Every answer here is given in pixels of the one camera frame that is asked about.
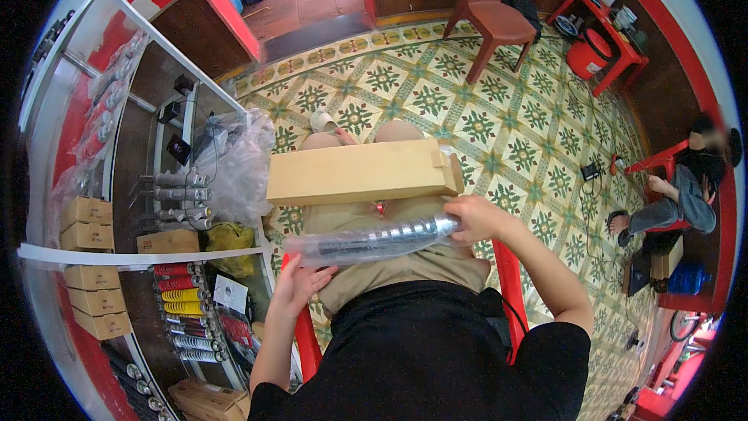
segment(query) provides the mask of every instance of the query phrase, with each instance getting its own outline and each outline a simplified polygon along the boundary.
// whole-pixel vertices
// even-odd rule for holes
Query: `seated person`
[[[613,211],[608,218],[608,231],[618,235],[622,248],[633,235],[670,226],[677,220],[686,220],[693,228],[707,234],[714,231],[716,216],[711,203],[716,189],[727,163],[735,167],[742,156],[737,129],[723,134],[706,114],[702,114],[690,129],[688,148],[675,155],[676,170],[670,182],[656,175],[649,176],[649,189],[662,193],[663,198],[631,215],[626,210]]]
[[[403,121],[376,142],[423,138]],[[310,135],[302,149],[353,140]],[[587,380],[593,309],[578,277],[516,217],[482,196],[388,200],[384,217],[409,221],[447,212],[462,219],[462,246],[435,244],[406,256],[320,270],[295,257],[278,276],[252,369],[249,419],[576,419]],[[310,205],[304,230],[378,226],[371,202]],[[519,258],[555,317],[530,330],[513,365],[487,318],[487,260],[470,243],[499,239]],[[332,317],[317,373],[294,395],[289,365],[296,318],[314,293]]]

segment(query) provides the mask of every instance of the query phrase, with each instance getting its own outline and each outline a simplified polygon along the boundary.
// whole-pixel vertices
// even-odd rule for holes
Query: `foot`
[[[357,143],[353,140],[353,137],[341,127],[335,128],[335,136],[343,145],[357,145]]]
[[[629,216],[627,214],[620,214],[610,220],[608,225],[608,231],[611,236],[620,234],[621,231],[628,228]]]

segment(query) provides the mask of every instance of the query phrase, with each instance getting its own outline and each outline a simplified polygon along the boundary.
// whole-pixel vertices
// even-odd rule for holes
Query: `red bucket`
[[[566,62],[579,78],[587,80],[612,61],[612,51],[596,31],[588,28],[582,36],[566,53]]]

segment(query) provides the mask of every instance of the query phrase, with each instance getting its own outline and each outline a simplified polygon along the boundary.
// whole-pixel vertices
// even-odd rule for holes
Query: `yellow plastic bag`
[[[254,245],[254,230],[236,223],[217,223],[218,227],[210,229],[207,252],[216,250],[248,249]],[[227,257],[211,260],[215,267],[236,278],[254,276],[252,256]]]

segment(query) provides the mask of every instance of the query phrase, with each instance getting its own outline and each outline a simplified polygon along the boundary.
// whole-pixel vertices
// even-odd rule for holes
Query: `red shock absorber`
[[[171,291],[173,289],[189,289],[200,285],[202,279],[197,275],[175,276],[174,278],[159,281],[159,291]]]
[[[154,274],[158,276],[193,275],[195,266],[188,263],[159,264],[153,266]]]

